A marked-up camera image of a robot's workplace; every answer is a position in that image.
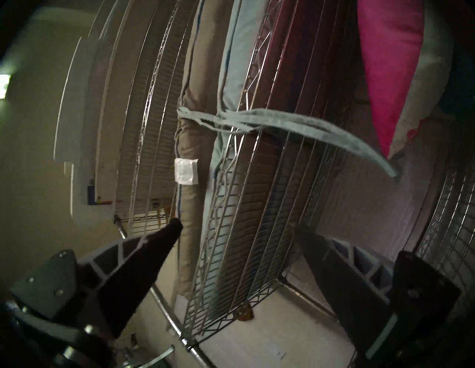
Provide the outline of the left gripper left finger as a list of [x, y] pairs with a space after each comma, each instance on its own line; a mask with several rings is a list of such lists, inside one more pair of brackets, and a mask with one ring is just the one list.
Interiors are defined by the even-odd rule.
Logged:
[[80, 260], [72, 249], [56, 253], [12, 286], [13, 317], [54, 339], [118, 338], [182, 230], [172, 218], [156, 232], [120, 239]]

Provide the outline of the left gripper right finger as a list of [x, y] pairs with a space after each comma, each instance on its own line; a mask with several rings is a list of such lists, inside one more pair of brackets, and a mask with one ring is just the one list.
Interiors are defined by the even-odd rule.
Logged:
[[363, 359], [411, 359], [444, 325], [460, 289], [415, 255], [395, 261], [296, 226], [296, 244]]

